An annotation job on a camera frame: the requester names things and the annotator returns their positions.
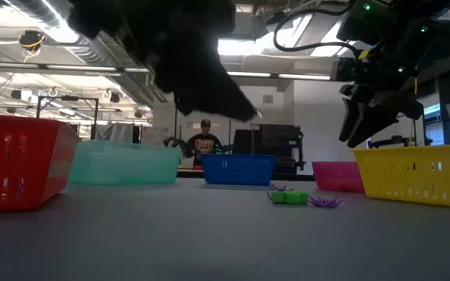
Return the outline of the black ceiling device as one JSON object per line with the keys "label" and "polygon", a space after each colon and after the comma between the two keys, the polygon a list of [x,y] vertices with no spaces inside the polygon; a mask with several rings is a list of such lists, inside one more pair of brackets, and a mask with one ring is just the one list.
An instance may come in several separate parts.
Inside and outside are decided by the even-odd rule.
{"label": "black ceiling device", "polygon": [[36,30],[25,30],[17,39],[19,46],[29,52],[37,52],[44,41],[45,34]]}

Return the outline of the silver ventilation duct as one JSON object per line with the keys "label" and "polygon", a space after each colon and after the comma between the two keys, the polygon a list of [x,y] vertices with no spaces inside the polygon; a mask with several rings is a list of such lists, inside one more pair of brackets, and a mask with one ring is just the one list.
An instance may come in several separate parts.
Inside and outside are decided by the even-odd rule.
{"label": "silver ventilation duct", "polygon": [[[67,45],[66,49],[88,66],[132,67],[134,60],[107,34],[88,39],[73,31],[66,22],[70,14],[68,0],[2,0],[19,14],[37,23],[48,37]],[[144,105],[167,103],[167,97],[153,84],[146,73],[126,73],[109,76],[109,80],[137,103]]]}

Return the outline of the pink plastic bowl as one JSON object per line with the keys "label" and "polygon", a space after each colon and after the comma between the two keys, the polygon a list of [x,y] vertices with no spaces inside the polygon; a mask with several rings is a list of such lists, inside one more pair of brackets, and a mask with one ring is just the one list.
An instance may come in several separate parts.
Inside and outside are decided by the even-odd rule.
{"label": "pink plastic bowl", "polygon": [[312,169],[320,190],[365,192],[357,162],[312,162]]}

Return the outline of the blue plastic basket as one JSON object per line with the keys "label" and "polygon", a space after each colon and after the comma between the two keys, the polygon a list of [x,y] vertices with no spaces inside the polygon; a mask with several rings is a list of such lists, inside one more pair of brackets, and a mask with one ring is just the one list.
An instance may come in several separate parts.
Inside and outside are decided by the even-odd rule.
{"label": "blue plastic basket", "polygon": [[201,160],[207,183],[268,186],[277,156],[201,154]]}

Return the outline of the black equipment rack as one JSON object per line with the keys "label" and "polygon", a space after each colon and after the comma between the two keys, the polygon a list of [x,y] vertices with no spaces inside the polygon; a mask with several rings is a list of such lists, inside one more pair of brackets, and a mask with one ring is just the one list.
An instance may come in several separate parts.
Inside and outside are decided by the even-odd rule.
{"label": "black equipment rack", "polygon": [[253,124],[249,130],[236,129],[232,143],[233,154],[275,155],[273,179],[304,180],[298,172],[305,168],[300,126]]}

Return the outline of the grey table mat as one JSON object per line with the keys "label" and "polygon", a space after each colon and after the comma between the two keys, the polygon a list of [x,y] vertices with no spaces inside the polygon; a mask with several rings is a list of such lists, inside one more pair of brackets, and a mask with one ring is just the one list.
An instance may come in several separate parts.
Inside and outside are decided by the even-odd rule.
{"label": "grey table mat", "polygon": [[275,205],[199,179],[71,185],[0,213],[0,281],[450,281],[450,208],[341,200]]}

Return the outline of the black frame stand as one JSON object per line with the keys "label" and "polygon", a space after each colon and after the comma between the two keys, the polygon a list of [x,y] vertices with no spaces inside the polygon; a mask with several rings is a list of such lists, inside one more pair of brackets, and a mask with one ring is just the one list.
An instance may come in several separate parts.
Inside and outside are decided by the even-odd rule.
{"label": "black frame stand", "polygon": [[47,105],[42,105],[41,102],[43,100],[47,100],[48,103],[54,101],[55,99],[59,98],[62,101],[93,101],[95,103],[95,110],[94,110],[94,119],[93,123],[91,124],[91,139],[94,140],[96,137],[96,130],[98,126],[98,110],[99,110],[99,100],[97,98],[81,98],[77,96],[71,96],[71,95],[64,95],[61,97],[58,96],[38,96],[37,97],[37,110],[36,110],[36,118],[39,119],[41,115],[41,110],[45,109]]}

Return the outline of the black framed whiteboard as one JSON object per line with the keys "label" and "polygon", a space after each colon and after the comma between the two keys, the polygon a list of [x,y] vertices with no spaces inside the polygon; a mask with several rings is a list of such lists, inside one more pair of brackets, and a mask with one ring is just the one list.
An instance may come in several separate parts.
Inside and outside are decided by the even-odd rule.
{"label": "black framed whiteboard", "polygon": [[[398,122],[376,133],[367,141],[368,148],[414,147],[408,146],[412,119],[400,115]],[[416,120],[417,146],[425,146],[423,117]]]}

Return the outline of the red plastic basket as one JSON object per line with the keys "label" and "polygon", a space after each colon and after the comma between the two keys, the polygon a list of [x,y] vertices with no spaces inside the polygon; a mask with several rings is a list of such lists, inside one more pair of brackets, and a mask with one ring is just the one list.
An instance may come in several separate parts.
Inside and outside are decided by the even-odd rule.
{"label": "red plastic basket", "polygon": [[78,143],[66,123],[0,116],[0,212],[33,210],[62,192]]}

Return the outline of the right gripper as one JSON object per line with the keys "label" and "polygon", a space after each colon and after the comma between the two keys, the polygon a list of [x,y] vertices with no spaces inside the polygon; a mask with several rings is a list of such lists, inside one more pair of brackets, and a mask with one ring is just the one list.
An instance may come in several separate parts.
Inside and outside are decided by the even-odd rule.
{"label": "right gripper", "polygon": [[375,49],[361,51],[359,62],[362,70],[359,82],[373,90],[373,102],[377,105],[364,104],[363,85],[345,84],[340,88],[346,112],[339,140],[347,142],[350,148],[397,123],[399,113],[414,120],[423,115],[423,106],[415,96],[402,91],[407,80],[417,74],[414,68]]}

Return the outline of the black tripod stand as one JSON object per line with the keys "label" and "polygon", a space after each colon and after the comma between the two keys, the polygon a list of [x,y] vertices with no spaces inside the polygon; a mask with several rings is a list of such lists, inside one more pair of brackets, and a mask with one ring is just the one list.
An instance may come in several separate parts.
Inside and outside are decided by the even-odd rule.
{"label": "black tripod stand", "polygon": [[408,146],[417,146],[416,120],[412,120]]}

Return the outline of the teal plastic basket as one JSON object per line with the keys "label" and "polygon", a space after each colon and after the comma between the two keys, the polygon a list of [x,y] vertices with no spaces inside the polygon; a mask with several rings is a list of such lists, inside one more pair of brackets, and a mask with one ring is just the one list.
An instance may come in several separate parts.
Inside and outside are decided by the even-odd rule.
{"label": "teal plastic basket", "polygon": [[88,140],[77,145],[69,181],[106,186],[172,183],[180,160],[177,148]]}

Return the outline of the person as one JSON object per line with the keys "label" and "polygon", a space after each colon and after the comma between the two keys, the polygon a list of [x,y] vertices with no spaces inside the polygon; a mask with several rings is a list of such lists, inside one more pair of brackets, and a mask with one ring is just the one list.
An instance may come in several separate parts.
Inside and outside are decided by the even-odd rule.
{"label": "person", "polygon": [[202,167],[201,154],[211,154],[214,149],[221,147],[220,140],[210,133],[211,121],[203,119],[200,123],[201,133],[191,137],[184,145],[183,154],[186,158],[193,158],[193,168]]}

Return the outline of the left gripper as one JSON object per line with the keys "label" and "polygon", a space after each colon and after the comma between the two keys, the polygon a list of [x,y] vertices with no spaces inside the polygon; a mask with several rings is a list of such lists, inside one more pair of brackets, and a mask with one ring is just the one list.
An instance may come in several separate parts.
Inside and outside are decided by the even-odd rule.
{"label": "left gripper", "polygon": [[173,93],[178,111],[204,112],[242,122],[256,107],[229,76],[218,54],[218,36],[206,20],[209,0],[133,0],[125,5],[125,48]]}

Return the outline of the green toy skeleton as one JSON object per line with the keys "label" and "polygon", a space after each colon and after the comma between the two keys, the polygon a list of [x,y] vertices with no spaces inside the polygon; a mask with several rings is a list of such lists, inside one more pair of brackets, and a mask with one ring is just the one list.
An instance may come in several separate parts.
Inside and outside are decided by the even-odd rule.
{"label": "green toy skeleton", "polygon": [[298,191],[272,191],[268,193],[268,197],[274,204],[306,205],[309,194]]}

